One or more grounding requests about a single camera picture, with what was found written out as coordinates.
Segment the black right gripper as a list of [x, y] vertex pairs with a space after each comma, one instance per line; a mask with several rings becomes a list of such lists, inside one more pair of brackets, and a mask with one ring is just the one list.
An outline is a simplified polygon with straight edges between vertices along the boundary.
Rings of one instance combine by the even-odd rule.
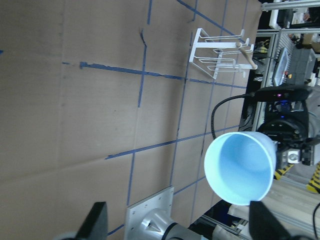
[[276, 143], [277, 165], [319, 163], [319, 85], [264, 87], [254, 98], [265, 103], [264, 120], [257, 130]]

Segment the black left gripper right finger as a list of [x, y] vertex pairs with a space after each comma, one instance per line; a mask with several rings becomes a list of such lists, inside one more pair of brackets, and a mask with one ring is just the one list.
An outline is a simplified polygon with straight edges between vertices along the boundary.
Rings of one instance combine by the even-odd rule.
[[261, 201], [249, 205], [249, 233], [253, 240], [290, 240], [290, 233]]

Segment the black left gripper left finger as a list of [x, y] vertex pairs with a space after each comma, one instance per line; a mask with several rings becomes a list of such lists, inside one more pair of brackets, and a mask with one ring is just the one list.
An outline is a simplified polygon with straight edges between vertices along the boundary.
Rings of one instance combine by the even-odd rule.
[[108, 237], [107, 203], [95, 202], [75, 235], [76, 240], [106, 240]]

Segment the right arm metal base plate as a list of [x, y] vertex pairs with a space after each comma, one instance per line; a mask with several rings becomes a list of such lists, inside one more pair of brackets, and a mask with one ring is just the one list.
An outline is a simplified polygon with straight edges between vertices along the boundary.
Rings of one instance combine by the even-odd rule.
[[129, 206], [124, 225], [125, 240], [161, 240], [171, 218], [174, 187], [167, 187]]

